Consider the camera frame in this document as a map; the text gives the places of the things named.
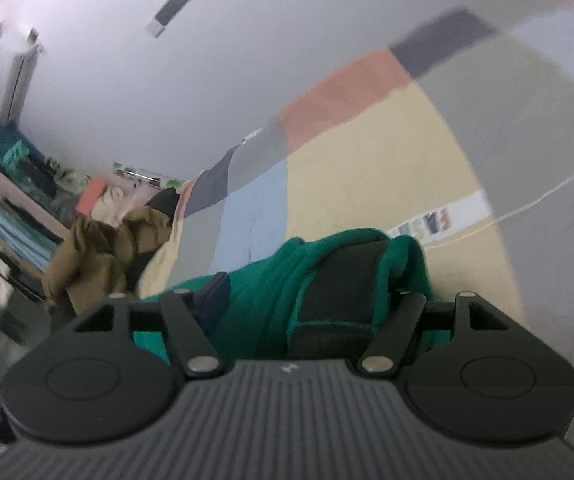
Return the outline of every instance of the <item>green cloth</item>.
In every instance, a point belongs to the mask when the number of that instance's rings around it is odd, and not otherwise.
[[[388,242],[378,265],[372,298],[371,328],[375,335],[389,311],[390,280],[397,282],[400,288],[421,292],[427,297],[431,289],[422,249],[414,238],[388,238],[376,229],[352,229],[315,242],[291,238],[273,256],[230,272],[230,305],[209,337],[211,343],[226,360],[284,357],[304,290],[318,265],[337,248],[378,240]],[[193,278],[168,290],[198,290],[211,278]],[[152,296],[144,301],[157,298]],[[146,342],[139,340],[147,348]]]

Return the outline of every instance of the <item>light blue cloth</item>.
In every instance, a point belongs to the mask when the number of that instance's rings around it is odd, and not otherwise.
[[[0,206],[0,237],[18,256],[40,270],[47,268],[56,244]]]

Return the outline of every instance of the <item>dark gray fabric rectangle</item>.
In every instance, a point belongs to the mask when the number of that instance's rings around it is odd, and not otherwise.
[[[459,9],[411,33],[406,40],[391,46],[391,52],[412,77],[418,77],[434,64],[495,32],[467,9]]]
[[[185,217],[214,205],[227,196],[227,175],[234,150],[235,148],[231,148],[213,168],[198,177],[187,201]]]
[[[167,0],[167,3],[158,10],[156,19],[160,25],[166,27],[172,18],[182,9],[189,0]]]

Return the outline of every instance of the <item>color-block fabric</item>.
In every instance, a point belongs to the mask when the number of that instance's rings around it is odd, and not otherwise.
[[[186,184],[140,295],[363,227],[574,365],[574,0],[453,9],[304,92]]]

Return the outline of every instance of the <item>white string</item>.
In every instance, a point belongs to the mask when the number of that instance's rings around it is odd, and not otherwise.
[[[466,238],[469,238],[470,236],[474,236],[477,235],[478,233],[484,231],[485,229],[491,227],[492,225],[496,225],[499,224],[500,222],[502,222],[503,220],[506,220],[507,218],[511,218],[512,216],[516,216],[517,214],[523,213],[529,209],[531,209],[532,207],[534,207],[535,205],[539,204],[540,202],[542,202],[545,198],[547,198],[548,196],[552,195],[553,193],[557,192],[559,189],[561,189],[561,187],[566,186],[567,184],[571,183],[574,181],[574,174],[572,176],[570,176],[569,178],[563,180],[560,184],[558,184],[557,186],[552,187],[550,190],[548,190],[545,194],[541,195],[540,197],[538,197],[537,199],[535,199],[533,202],[529,202],[527,205],[524,205],[522,207],[519,207],[518,209],[514,209],[513,211],[509,211],[508,213],[505,213],[502,216],[499,216],[498,218],[494,218],[493,220],[491,220],[489,223],[483,225],[482,227],[479,227],[478,229],[471,231],[470,233],[467,233],[466,235],[462,235],[454,240],[449,240],[448,242],[443,242],[441,244],[435,244],[435,245],[431,245],[428,247],[425,247],[424,250],[425,251],[431,251],[433,249],[438,249],[441,247],[447,247],[450,246],[452,244],[457,244],[458,242],[465,240]]]

